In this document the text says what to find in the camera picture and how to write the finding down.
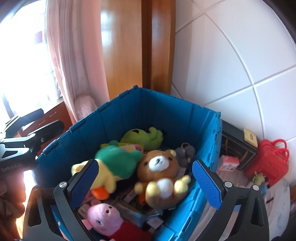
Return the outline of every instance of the peppa pig toy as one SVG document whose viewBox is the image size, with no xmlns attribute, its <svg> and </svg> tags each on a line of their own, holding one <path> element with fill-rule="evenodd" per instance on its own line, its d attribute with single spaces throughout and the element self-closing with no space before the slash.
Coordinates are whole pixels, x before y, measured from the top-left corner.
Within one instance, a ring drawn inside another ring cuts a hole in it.
<svg viewBox="0 0 296 241">
<path fill-rule="evenodd" d="M 145 232 L 128 221 L 124 221 L 119 211 L 107 203 L 95 200 L 87 211 L 87 219 L 82 222 L 90 230 L 116 241 L 151 241 L 151 233 Z"/>
</svg>

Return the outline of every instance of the gray elephant plush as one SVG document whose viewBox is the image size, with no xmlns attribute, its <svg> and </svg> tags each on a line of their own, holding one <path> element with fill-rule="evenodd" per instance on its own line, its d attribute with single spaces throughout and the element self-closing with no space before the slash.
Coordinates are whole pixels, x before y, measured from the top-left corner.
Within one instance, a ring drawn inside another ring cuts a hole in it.
<svg viewBox="0 0 296 241">
<path fill-rule="evenodd" d="M 175 152 L 177 153 L 176 158 L 180 167 L 187 167 L 196 153 L 195 148 L 188 143 L 183 143 L 181 147 L 175 149 Z"/>
</svg>

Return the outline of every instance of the human hand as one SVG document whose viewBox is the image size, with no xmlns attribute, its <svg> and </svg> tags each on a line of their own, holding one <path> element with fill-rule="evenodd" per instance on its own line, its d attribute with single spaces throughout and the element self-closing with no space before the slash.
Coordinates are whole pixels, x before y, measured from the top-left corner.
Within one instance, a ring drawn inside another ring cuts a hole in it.
<svg viewBox="0 0 296 241">
<path fill-rule="evenodd" d="M 0 220 L 6 223 L 15 222 L 25 212 L 26 201 L 24 173 L 17 173 L 0 180 Z"/>
</svg>

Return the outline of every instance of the red bag handle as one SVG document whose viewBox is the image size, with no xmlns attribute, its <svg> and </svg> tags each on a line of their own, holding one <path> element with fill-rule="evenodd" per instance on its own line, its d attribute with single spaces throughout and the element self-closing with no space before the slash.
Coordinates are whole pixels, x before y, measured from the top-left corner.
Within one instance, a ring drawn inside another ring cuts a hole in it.
<svg viewBox="0 0 296 241">
<path fill-rule="evenodd" d="M 286 149 L 286 148 L 279 148 L 279 149 L 276 149 L 274 152 L 273 152 L 273 154 L 275 155 L 275 154 L 277 154 L 278 152 L 287 152 L 287 156 L 286 156 L 286 158 L 284 159 L 284 163 L 287 163 L 288 162 L 288 160 L 289 160 L 289 158 L 290 158 L 290 152 L 289 152 L 289 150 L 288 149 Z"/>
<path fill-rule="evenodd" d="M 279 142 L 283 142 L 283 143 L 285 144 L 285 149 L 288 148 L 288 146 L 287 146 L 287 142 L 286 142 L 285 140 L 283 140 L 283 139 L 277 139 L 277 140 L 271 142 L 270 144 L 272 144 L 273 146 L 275 146 L 275 145 L 276 145 L 277 143 L 279 143 Z"/>
</svg>

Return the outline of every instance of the pink box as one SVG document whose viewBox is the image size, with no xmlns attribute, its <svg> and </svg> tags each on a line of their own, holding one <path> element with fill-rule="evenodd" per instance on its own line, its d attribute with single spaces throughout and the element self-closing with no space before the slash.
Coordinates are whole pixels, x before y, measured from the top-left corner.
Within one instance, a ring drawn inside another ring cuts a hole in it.
<svg viewBox="0 0 296 241">
<path fill-rule="evenodd" d="M 222 155 L 219 159 L 219 163 L 218 171 L 233 172 L 239 165 L 239 159 L 235 156 Z"/>
</svg>

